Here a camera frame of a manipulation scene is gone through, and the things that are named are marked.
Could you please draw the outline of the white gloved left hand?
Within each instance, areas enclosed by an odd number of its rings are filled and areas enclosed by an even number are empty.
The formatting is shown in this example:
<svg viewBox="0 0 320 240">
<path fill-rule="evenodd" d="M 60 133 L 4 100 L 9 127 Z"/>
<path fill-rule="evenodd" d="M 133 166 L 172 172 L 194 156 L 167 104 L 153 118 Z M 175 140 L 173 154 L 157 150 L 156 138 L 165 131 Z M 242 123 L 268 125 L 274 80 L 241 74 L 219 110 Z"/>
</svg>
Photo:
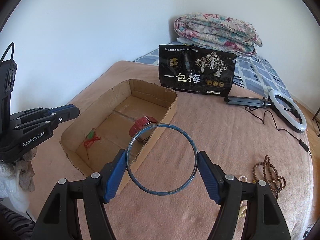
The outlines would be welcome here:
<svg viewBox="0 0 320 240">
<path fill-rule="evenodd" d="M 31 161 L 36 153 L 35 147 L 14 163 L 1 161 L 1 199 L 8 198 L 14 209 L 21 213 L 29 208 L 29 193 L 35 191 Z"/>
</svg>

